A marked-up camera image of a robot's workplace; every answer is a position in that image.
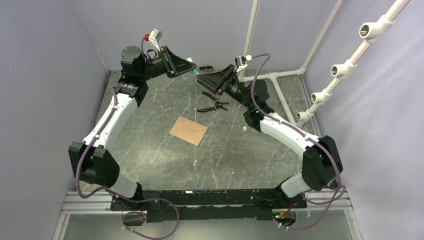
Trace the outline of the brown paper envelope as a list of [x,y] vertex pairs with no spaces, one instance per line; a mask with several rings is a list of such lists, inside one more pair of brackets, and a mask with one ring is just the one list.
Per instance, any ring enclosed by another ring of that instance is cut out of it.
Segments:
[[194,146],[198,146],[207,130],[208,127],[179,116],[170,129],[169,134]]

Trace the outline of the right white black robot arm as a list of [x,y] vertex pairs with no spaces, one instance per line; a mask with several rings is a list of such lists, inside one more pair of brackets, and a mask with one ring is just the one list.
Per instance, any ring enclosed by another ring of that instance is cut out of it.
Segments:
[[240,103],[246,109],[243,116],[249,127],[275,138],[301,157],[300,173],[276,187],[275,200],[280,207],[289,207],[302,193],[321,191],[333,180],[341,180],[343,165],[334,139],[310,134],[283,119],[267,105],[269,93],[264,80],[245,85],[232,64],[218,72],[197,74],[195,78],[211,94],[226,93]]

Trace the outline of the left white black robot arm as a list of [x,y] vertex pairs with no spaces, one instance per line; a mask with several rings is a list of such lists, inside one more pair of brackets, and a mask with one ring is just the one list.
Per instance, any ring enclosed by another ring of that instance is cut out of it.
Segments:
[[144,203],[143,187],[127,178],[112,155],[113,148],[130,116],[140,107],[149,89],[147,82],[166,75],[172,79],[191,72],[197,65],[191,58],[174,54],[162,46],[156,57],[148,58],[137,46],[129,46],[121,52],[121,76],[111,88],[112,98],[106,112],[93,130],[80,142],[72,142],[68,154],[75,177],[75,190],[83,198],[81,182],[97,185],[96,192],[105,190],[123,199],[131,210]]

